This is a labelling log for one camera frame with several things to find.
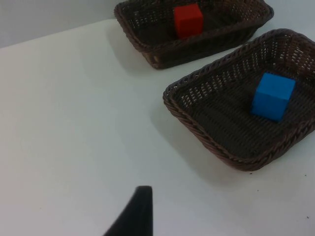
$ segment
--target table surface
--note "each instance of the table surface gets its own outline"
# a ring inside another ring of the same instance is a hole
[[[115,20],[1,49],[0,235],[100,236],[151,185],[156,236],[313,236],[314,134],[250,175],[163,105],[170,83],[231,51],[157,71]]]

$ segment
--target red block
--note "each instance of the red block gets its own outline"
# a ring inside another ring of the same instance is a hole
[[[198,4],[175,7],[174,20],[176,33],[179,38],[186,38],[202,33],[203,15]]]

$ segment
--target wicker basket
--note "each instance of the wicker basket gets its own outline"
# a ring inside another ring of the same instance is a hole
[[[204,32],[178,39],[173,8],[196,2],[204,15]],[[274,15],[263,0],[129,0],[114,13],[130,42],[156,69],[239,46]]]
[[[283,120],[250,114],[263,73],[296,80]],[[288,29],[270,31],[171,84],[165,105],[228,165],[254,171],[315,129],[315,43]]]

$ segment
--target basket rim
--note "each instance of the basket rim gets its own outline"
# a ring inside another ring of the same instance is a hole
[[[122,13],[122,6],[125,4],[128,4],[128,1],[124,1],[124,2],[117,4],[115,9],[114,9],[114,15],[117,18],[117,21],[122,26],[125,34],[129,38],[131,43],[134,45],[134,47],[140,52],[152,53],[152,52],[159,52],[159,51],[168,51],[169,49],[175,49],[175,48],[178,48],[181,46],[193,44],[193,43],[198,42],[200,40],[219,37],[219,36],[225,35],[227,33],[232,33],[232,32],[239,31],[239,30],[244,30],[244,29],[251,28],[251,27],[256,27],[256,28],[261,27],[262,25],[264,25],[266,22],[268,22],[270,19],[273,18],[274,10],[264,0],[255,0],[255,1],[260,2],[265,7],[265,9],[267,9],[269,11],[267,14],[265,14],[261,18],[258,18],[258,19],[253,20],[253,21],[238,22],[236,24],[229,25],[226,27],[222,27],[222,28],[218,28],[218,29],[214,29],[214,30],[209,30],[209,31],[203,32],[202,34],[195,35],[192,37],[188,37],[188,38],[184,38],[184,39],[176,39],[173,41],[169,41],[169,42],[161,43],[161,44],[157,44],[157,45],[150,45],[150,44],[143,43],[141,41],[141,39],[135,35],[134,31],[130,27],[130,24],[127,23],[127,19],[125,18],[124,14]]]
[[[252,160],[248,160],[248,159],[244,159],[242,157],[231,154],[228,150],[226,150],[225,147],[215,142],[214,139],[207,134],[207,132],[202,127],[202,125],[200,125],[196,120],[194,120],[190,115],[188,115],[185,111],[181,109],[181,107],[177,104],[177,102],[172,98],[172,95],[180,88],[188,85],[190,82],[194,80],[197,80],[200,76],[203,76],[209,73],[210,71],[227,64],[231,60],[234,60],[240,57],[242,53],[247,52],[253,47],[256,47],[258,44],[260,44],[267,38],[274,37],[279,34],[290,34],[292,36],[299,37],[301,41],[304,41],[306,43],[311,43],[315,47],[315,42],[310,40],[303,34],[297,33],[291,29],[274,29],[256,38],[255,40],[248,42],[241,48],[236,49],[234,52],[226,55],[225,57],[218,59],[214,61],[213,63],[208,64],[204,66],[203,68],[197,71],[194,71],[191,74],[181,78],[180,80],[170,84],[166,88],[165,92],[163,93],[164,104],[171,111],[171,113],[176,118],[178,118],[182,123],[184,123],[185,125],[187,124],[186,126],[189,128],[189,130],[198,139],[201,140],[203,145],[207,149],[211,150],[217,157],[219,157],[223,161],[230,161],[230,162],[233,162],[234,164],[237,163],[237,164],[254,165],[258,163],[265,163],[266,162],[265,159],[267,158],[269,161],[267,161],[266,164],[268,164],[269,162],[273,160],[272,157],[275,156],[277,153],[279,153],[281,147],[289,148],[295,144],[295,142],[292,142],[292,138],[296,137],[295,140],[298,140],[298,137],[301,137],[302,134],[303,134],[303,137],[307,135],[307,131],[310,130],[310,129],[307,129],[307,127],[313,127],[315,125],[315,115],[310,116],[306,120],[299,121],[299,126],[289,129],[286,132],[286,135],[283,135],[283,137],[281,137],[277,143],[275,143],[269,149],[265,150],[263,153],[254,157]]]

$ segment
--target basket bottom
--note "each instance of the basket bottom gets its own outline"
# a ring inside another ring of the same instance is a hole
[[[218,14],[215,11],[203,11],[203,16],[204,32],[223,28],[237,23],[237,21],[231,16]],[[164,24],[141,29],[137,33],[137,35],[144,43],[148,45],[158,45],[178,39],[175,31],[174,22],[165,22]]]
[[[250,114],[253,95],[264,72],[297,80],[280,123]],[[311,87],[296,74],[281,68],[250,72],[240,81],[209,95],[188,111],[208,135],[232,155],[244,159],[257,157],[280,141],[288,129],[296,127],[315,111]]]

